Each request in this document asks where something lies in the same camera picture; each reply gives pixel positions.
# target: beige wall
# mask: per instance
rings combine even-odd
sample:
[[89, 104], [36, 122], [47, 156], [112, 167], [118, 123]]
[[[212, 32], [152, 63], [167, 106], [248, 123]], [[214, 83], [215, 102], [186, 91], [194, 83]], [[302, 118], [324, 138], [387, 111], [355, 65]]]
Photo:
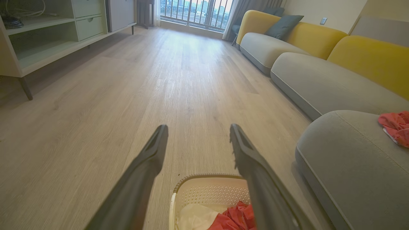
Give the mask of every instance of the beige wall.
[[349, 33], [365, 3], [366, 0], [287, 0], [284, 14], [304, 15], [302, 22], [317, 25], [322, 18], [328, 18], [326, 27]]
[[409, 22], [409, 0], [368, 0], [361, 15]]

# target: cabinet shelf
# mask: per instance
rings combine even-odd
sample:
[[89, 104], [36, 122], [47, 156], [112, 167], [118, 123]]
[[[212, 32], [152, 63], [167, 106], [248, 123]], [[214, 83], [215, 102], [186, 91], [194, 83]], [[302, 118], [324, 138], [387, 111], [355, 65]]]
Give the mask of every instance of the cabinet shelf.
[[41, 15], [35, 18], [23, 18], [21, 19], [22, 23], [24, 24], [23, 27], [17, 29], [8, 29], [7, 34], [13, 35], [18, 33], [27, 32], [34, 29], [40, 29], [44, 27], [50, 27], [53, 25], [59, 25], [69, 22], [74, 22], [74, 18], [63, 18], [63, 17], [55, 17], [49, 15]]

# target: red cloth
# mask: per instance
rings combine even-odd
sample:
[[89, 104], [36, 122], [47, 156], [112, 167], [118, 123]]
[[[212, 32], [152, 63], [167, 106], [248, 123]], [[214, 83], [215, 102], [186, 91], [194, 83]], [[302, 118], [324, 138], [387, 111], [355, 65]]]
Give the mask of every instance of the red cloth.
[[409, 112], [384, 113], [378, 118], [386, 132], [400, 145], [409, 148]]
[[218, 214], [209, 230], [257, 230], [252, 205], [239, 201], [236, 207]]

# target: white sheer curtain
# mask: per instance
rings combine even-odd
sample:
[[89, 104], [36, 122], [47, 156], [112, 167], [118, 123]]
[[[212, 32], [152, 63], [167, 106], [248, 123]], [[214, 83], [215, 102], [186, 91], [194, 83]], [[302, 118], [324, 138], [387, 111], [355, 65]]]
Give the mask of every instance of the white sheer curtain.
[[155, 0], [155, 4], [153, 5], [153, 22], [152, 22], [152, 24], [154, 26], [160, 27], [160, 0]]
[[230, 10], [230, 17], [227, 21], [225, 32], [223, 33], [223, 40], [232, 41], [234, 39], [231, 27], [235, 24], [238, 18], [242, 18], [247, 10], [263, 11], [267, 5], [267, 0], [233, 0]]

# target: cabinet drawer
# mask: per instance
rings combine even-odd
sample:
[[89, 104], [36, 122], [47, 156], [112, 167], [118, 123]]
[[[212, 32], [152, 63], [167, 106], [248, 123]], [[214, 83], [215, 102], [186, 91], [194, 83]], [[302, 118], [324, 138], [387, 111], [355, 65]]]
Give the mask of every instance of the cabinet drawer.
[[80, 41], [102, 33], [102, 17], [99, 16], [77, 21], [77, 31]]
[[100, 14], [101, 0], [73, 0], [76, 18]]

